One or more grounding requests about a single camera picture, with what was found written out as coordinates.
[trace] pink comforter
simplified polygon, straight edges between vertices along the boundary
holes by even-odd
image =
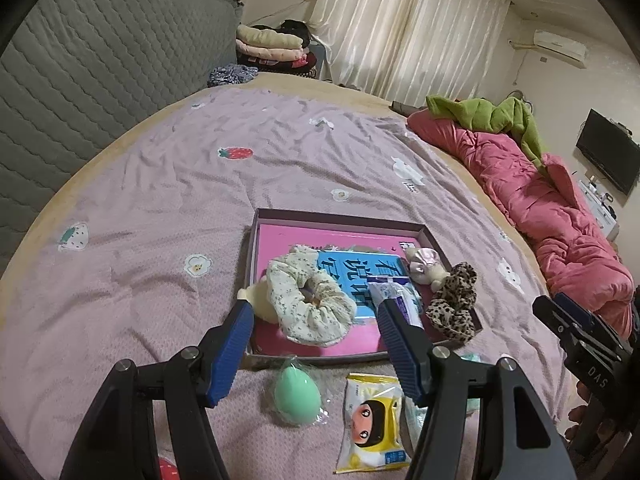
[[[545,153],[552,186],[508,135],[466,130],[416,112],[408,126],[456,156],[536,254],[552,294],[564,292],[600,314],[621,336],[631,331],[631,274],[602,235],[563,161]]]

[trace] cartoon girl with yellow hood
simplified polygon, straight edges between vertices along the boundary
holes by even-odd
[[[409,459],[400,444],[402,390],[394,377],[350,374],[337,473],[396,469]]]

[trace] television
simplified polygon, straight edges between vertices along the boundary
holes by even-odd
[[[617,189],[631,192],[640,174],[640,146],[625,130],[591,110],[576,147]]]

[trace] white dresser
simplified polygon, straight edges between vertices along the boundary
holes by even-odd
[[[607,237],[607,240],[613,241],[618,235],[619,225],[611,213],[602,205],[602,202],[598,196],[594,193],[591,187],[581,180],[578,181],[578,188],[584,196],[587,206],[595,216],[598,225],[602,229],[602,232]]]

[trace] white sheer curtain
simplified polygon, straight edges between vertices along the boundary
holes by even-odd
[[[388,100],[473,97],[508,0],[318,0],[309,27],[329,76]]]

